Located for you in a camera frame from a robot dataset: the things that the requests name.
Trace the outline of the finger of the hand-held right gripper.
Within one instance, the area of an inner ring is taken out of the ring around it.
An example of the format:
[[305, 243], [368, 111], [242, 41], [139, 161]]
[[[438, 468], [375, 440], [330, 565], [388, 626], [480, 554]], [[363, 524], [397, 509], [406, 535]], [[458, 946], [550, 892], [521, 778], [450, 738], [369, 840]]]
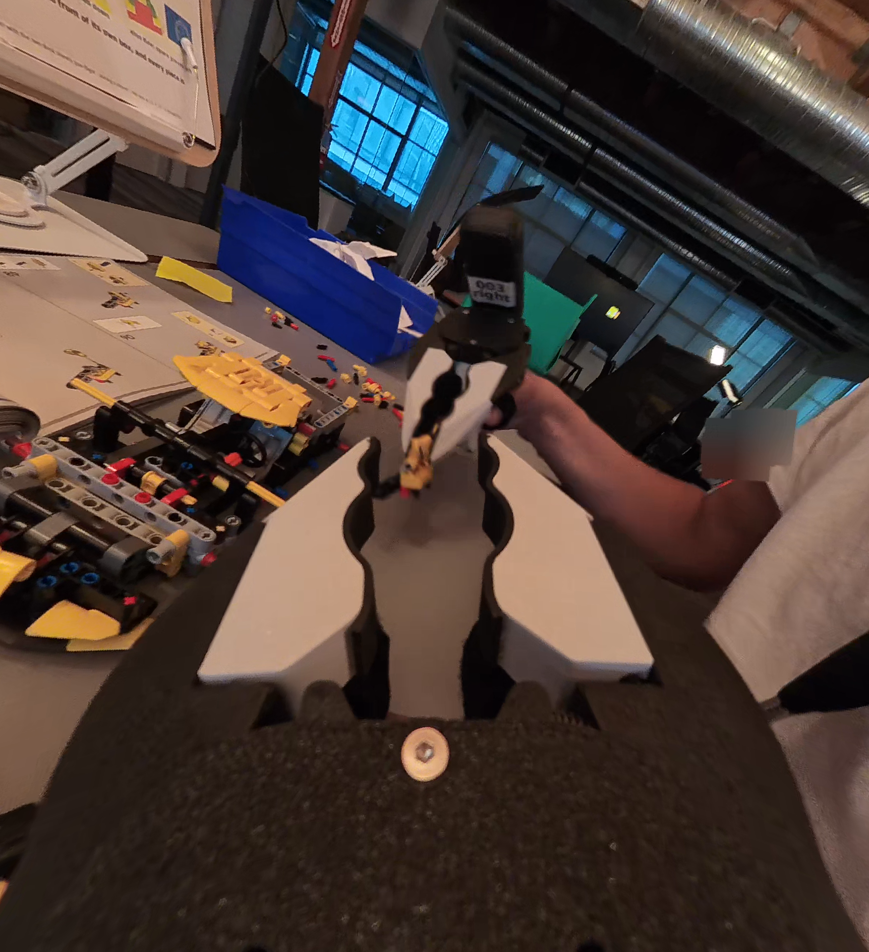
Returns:
[[433, 459], [443, 458], [486, 422], [506, 371], [507, 366], [498, 362], [473, 363], [466, 368], [462, 391], [433, 438]]
[[452, 358], [441, 349], [426, 349], [406, 382], [401, 445], [407, 451], [436, 380], [452, 370]]

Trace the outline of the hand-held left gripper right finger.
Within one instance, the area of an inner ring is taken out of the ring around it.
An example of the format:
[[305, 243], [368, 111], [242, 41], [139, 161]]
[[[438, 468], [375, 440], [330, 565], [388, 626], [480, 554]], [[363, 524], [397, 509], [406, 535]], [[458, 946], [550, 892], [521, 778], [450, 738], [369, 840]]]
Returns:
[[582, 506], [492, 434], [478, 449], [488, 663], [560, 706], [580, 684], [647, 680], [654, 659]]

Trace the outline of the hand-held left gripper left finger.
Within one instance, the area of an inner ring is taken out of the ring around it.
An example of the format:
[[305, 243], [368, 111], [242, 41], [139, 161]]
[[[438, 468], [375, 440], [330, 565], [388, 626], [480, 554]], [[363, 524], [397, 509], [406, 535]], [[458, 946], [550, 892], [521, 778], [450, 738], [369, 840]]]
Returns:
[[362, 554], [375, 526], [380, 442], [368, 437], [270, 514], [198, 669], [201, 684], [310, 684], [380, 708], [380, 622]]

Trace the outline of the yellow toy brick assembly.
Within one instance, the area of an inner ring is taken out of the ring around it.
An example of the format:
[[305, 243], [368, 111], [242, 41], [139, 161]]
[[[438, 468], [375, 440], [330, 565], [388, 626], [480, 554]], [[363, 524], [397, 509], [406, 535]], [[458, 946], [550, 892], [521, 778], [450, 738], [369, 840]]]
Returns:
[[432, 480], [432, 447], [433, 436], [430, 434], [411, 438], [400, 469], [379, 482], [374, 497], [387, 499], [396, 492], [402, 497], [419, 495]]

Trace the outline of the person's right forearm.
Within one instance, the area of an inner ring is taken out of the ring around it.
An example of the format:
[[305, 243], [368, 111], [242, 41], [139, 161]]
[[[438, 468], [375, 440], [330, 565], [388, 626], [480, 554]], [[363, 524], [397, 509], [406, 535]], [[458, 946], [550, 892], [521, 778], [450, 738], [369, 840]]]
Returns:
[[519, 434], [595, 520], [624, 534], [658, 575], [686, 589], [726, 589], [780, 518], [765, 482], [708, 497], [635, 459], [573, 401]]

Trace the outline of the person's right hand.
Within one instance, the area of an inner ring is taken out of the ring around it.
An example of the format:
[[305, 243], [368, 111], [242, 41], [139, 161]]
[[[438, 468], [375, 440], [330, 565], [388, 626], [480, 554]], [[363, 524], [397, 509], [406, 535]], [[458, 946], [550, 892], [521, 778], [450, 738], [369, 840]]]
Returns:
[[491, 406], [482, 429], [516, 430], [529, 435], [570, 405], [571, 400], [559, 387], [527, 372], [517, 387], [506, 392]]

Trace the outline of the scattered small toy pins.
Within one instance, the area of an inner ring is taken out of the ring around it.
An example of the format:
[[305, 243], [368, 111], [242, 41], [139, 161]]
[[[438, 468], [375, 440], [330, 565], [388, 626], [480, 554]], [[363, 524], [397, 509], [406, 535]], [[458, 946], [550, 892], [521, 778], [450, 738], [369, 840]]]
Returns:
[[271, 303], [265, 304], [263, 315], [273, 335], [276, 369], [295, 370], [356, 409], [376, 406], [389, 411], [401, 405], [406, 386], [403, 358], [369, 363]]

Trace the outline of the green tote bin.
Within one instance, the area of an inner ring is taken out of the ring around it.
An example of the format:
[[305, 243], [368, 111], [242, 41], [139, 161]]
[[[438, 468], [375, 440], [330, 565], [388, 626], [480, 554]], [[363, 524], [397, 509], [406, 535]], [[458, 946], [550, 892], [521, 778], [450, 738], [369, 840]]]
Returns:
[[576, 303], [531, 273], [524, 274], [523, 320], [531, 347], [528, 368], [535, 375], [546, 376], [556, 364], [582, 314], [597, 296], [593, 294], [587, 302]]

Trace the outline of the black monitor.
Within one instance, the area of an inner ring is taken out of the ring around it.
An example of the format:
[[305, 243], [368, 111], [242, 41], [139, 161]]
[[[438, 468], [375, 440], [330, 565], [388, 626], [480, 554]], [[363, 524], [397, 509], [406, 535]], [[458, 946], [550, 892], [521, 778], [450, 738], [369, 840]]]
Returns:
[[563, 249], [547, 272], [545, 284], [581, 305], [569, 340], [589, 344], [614, 360], [654, 304], [578, 252]]
[[259, 56], [241, 129], [241, 190], [303, 217], [319, 218], [324, 112]]

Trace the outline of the white crumpled paper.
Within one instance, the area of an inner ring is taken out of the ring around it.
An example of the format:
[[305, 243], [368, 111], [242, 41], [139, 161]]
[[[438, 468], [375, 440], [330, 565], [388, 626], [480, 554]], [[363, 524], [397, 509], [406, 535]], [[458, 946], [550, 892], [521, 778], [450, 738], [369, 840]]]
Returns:
[[[354, 268], [362, 276], [374, 280], [370, 262], [374, 261], [385, 271], [391, 272], [388, 265], [396, 259], [396, 252], [380, 245], [364, 241], [341, 242], [335, 239], [326, 240], [317, 237], [309, 238], [309, 242], [321, 247], [324, 251], [343, 263]], [[413, 319], [408, 315], [406, 306], [402, 304], [398, 319], [398, 333], [408, 334], [420, 338], [421, 332], [415, 328]]]

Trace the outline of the blue storage bin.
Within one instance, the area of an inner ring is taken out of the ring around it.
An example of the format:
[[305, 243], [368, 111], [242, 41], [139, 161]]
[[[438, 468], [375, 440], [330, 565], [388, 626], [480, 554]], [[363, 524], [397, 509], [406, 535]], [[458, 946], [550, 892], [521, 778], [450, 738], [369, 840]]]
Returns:
[[402, 304], [421, 334], [435, 323], [438, 304], [428, 294], [374, 261], [370, 280], [311, 237], [334, 239], [295, 213], [224, 188], [217, 266], [227, 276], [369, 363], [417, 339], [398, 333]]

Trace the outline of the wooden beam red label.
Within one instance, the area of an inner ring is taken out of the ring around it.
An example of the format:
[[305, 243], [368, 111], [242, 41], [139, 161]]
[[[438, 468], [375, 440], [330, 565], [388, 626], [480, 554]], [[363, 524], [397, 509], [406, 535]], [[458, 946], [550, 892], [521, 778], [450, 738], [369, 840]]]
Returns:
[[364, 19], [368, 1], [337, 1], [322, 41], [309, 99], [323, 111], [320, 135], [319, 169], [328, 158], [332, 139], [332, 120], [348, 62]]

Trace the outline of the yellow flat sheet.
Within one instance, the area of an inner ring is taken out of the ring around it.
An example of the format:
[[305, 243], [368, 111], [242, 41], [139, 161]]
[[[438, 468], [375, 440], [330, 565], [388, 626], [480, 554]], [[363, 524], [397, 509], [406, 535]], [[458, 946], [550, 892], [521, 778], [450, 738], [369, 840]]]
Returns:
[[232, 287], [215, 278], [209, 271], [196, 268], [170, 256], [161, 257], [155, 276], [177, 283], [218, 303], [232, 303]]

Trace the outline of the wooden framed sign board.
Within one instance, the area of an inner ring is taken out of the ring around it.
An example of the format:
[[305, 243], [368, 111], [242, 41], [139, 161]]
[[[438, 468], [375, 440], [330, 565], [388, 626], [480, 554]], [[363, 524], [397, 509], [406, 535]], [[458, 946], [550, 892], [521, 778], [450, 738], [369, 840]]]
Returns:
[[219, 150], [210, 1], [0, 1], [0, 88], [194, 168]]

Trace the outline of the metal ceiling duct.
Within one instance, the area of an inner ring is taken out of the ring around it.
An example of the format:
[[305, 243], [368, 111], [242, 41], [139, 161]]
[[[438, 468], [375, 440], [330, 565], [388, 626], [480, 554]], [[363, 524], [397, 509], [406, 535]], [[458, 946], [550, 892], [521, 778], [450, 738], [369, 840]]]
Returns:
[[869, 100], [723, 2], [651, 1], [643, 56], [869, 209]]

